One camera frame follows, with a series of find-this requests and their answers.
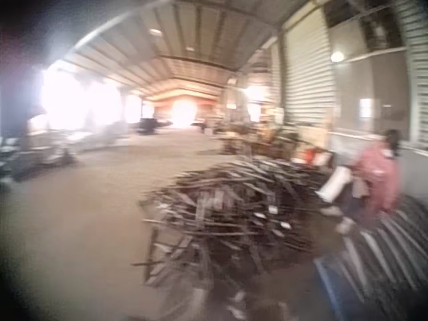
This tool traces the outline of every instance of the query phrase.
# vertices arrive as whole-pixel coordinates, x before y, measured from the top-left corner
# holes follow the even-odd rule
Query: dusty floor
[[[199,153],[216,148],[217,141],[196,130],[166,129],[88,152],[76,166],[16,184],[1,202],[0,235],[18,297],[32,302],[42,320],[152,316],[158,294],[141,286],[141,271],[129,265],[144,260],[148,236],[136,202],[175,174],[232,158]],[[312,225],[320,240],[316,251],[336,246],[335,237],[324,237],[332,222],[315,217]],[[280,273],[284,287],[297,285],[286,291],[276,284],[276,295],[295,292],[290,300],[299,320],[331,320],[310,262]]]

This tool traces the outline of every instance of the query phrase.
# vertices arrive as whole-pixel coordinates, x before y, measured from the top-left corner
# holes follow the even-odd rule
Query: pink jacket
[[[399,193],[399,169],[397,161],[383,154],[384,142],[375,142],[368,147],[354,164],[357,176],[368,182],[370,198],[368,210],[371,213],[384,209],[393,211]]]

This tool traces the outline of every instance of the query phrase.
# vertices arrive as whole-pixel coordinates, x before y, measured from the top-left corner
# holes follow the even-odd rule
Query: curved roof
[[[146,5],[95,29],[57,64],[151,100],[183,93],[215,98],[305,2],[141,1]]]

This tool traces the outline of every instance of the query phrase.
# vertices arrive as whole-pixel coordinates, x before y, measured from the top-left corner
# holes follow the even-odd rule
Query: corrugated metal wall
[[[396,0],[396,12],[407,44],[411,83],[411,138],[428,146],[428,15],[416,0]]]
[[[279,44],[275,42],[270,47],[272,62],[271,62],[271,77],[272,77],[272,87],[271,87],[271,97],[272,102],[275,107],[280,105],[280,88],[281,88],[281,67],[280,67],[280,51]]]
[[[331,115],[336,101],[322,10],[312,10],[286,31],[285,44],[286,112],[294,122],[320,125]]]

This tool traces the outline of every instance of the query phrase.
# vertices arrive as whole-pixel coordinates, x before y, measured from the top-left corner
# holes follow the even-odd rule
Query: person's hair
[[[397,129],[389,129],[385,132],[385,142],[394,152],[395,156],[399,155],[401,133]]]

